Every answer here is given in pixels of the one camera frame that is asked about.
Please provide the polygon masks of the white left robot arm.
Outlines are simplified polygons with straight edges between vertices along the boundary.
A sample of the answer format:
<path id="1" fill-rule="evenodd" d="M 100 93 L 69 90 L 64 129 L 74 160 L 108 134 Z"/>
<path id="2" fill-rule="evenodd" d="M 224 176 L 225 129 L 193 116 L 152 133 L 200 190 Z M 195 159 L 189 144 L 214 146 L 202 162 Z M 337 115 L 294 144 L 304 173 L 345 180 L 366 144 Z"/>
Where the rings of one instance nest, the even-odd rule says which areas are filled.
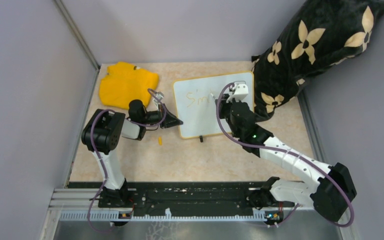
<path id="1" fill-rule="evenodd" d="M 135 99 L 128 104 L 128 114 L 97 109 L 84 127 L 81 142 L 92 152 L 103 177 L 98 194 L 101 208 L 124 207 L 131 199 L 116 153 L 120 138 L 141 141 L 148 128 L 168 129 L 183 124 L 164 103 L 157 102 L 156 107 L 147 111 L 143 102 Z"/>

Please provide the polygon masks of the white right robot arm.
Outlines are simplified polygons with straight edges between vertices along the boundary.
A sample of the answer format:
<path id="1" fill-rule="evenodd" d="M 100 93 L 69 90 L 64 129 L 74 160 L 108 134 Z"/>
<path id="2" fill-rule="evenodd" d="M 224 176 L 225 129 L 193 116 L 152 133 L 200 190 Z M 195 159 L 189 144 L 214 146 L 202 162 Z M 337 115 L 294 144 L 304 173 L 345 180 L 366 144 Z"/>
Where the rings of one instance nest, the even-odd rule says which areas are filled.
<path id="1" fill-rule="evenodd" d="M 217 123 L 222 133 L 246 152 L 266 159 L 300 178 L 273 177 L 263 187 L 261 199 L 267 206 L 292 202 L 313 209 L 338 227 L 353 224 L 352 201 L 357 195 L 349 169 L 342 163 L 329 165 L 310 158 L 283 143 L 256 122 L 247 103 L 222 94 L 214 99 Z"/>

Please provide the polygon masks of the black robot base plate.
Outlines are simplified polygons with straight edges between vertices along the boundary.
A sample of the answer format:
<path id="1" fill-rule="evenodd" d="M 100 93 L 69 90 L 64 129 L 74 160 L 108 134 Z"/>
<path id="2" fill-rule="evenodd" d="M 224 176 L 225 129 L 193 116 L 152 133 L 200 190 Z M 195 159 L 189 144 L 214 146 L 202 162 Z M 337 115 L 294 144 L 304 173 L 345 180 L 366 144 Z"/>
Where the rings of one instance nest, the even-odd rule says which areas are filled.
<path id="1" fill-rule="evenodd" d="M 280 203 L 269 196 L 257 182 L 128 182 L 131 199 L 124 206 L 99 209 L 124 209 L 121 220 L 150 219 L 231 219 L 263 216 L 263 210 L 273 212 L 282 207 L 294 207 L 292 202 Z"/>

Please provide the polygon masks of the yellow marker cap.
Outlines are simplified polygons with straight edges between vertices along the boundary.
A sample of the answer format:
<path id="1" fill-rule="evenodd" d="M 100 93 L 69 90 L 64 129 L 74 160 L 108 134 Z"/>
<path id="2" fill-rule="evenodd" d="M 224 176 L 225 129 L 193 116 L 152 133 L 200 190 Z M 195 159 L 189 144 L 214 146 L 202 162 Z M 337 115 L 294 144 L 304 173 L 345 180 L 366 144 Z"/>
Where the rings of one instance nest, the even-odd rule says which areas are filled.
<path id="1" fill-rule="evenodd" d="M 158 144 L 159 144 L 160 146 L 163 145 L 163 139 L 162 139 L 161 136 L 158 137 Z"/>

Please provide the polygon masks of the yellow framed whiteboard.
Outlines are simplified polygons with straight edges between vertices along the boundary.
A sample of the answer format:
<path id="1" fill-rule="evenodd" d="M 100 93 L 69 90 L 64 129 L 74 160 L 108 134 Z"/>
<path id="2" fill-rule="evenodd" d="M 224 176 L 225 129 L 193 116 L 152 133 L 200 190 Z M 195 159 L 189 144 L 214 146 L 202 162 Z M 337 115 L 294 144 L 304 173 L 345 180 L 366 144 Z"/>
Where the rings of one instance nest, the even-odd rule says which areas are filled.
<path id="1" fill-rule="evenodd" d="M 183 125 L 179 126 L 183 139 L 222 133 L 216 119 L 216 102 L 210 93 L 218 97 L 226 85 L 237 81 L 246 82 L 249 94 L 244 102 L 252 110 L 254 75 L 251 71 L 181 79 L 173 83 L 177 118 L 183 121 Z"/>

